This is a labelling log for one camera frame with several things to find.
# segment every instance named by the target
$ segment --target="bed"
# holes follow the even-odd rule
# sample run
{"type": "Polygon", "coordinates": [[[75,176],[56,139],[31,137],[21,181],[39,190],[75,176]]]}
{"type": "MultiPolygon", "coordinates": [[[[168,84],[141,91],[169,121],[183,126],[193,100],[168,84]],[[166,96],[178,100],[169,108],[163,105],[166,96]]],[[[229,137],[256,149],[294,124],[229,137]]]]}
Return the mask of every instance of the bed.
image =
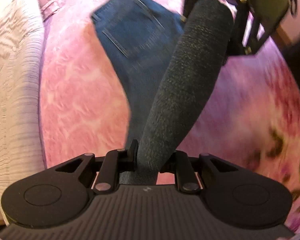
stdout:
{"type": "MultiPolygon", "coordinates": [[[[85,152],[104,156],[125,144],[129,106],[90,21],[91,12],[106,1],[64,0],[44,22],[35,136],[41,148],[31,157],[46,168],[85,152]]],[[[155,1],[182,12],[183,0],[155,1]]],[[[295,199],[286,224],[300,232],[300,93],[271,39],[256,56],[228,60],[179,149],[191,156],[208,152],[282,182],[295,199]]],[[[13,167],[10,155],[0,155],[4,172],[24,169],[13,167]]],[[[6,176],[0,197],[24,175],[6,176]]],[[[158,183],[171,182],[172,175],[159,176],[158,183]]]]}

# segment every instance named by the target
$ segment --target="beige wrinkled fabric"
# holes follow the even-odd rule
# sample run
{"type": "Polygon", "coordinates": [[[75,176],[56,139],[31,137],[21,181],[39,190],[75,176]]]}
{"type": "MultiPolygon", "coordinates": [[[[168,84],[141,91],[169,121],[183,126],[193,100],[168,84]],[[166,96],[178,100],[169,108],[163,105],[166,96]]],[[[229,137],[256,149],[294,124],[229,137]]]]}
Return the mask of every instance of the beige wrinkled fabric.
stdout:
{"type": "Polygon", "coordinates": [[[38,114],[43,37],[37,0],[13,0],[0,16],[0,208],[10,184],[44,169],[38,114]]]}

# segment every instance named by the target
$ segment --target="blue jeans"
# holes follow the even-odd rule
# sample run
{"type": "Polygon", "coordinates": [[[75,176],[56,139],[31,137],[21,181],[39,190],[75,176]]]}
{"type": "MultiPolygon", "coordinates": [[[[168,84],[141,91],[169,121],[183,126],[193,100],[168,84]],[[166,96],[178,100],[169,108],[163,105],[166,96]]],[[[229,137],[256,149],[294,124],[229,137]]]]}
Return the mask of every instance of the blue jeans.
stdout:
{"type": "Polygon", "coordinates": [[[142,137],[184,23],[152,0],[109,0],[91,19],[128,98],[129,146],[142,137]]]}

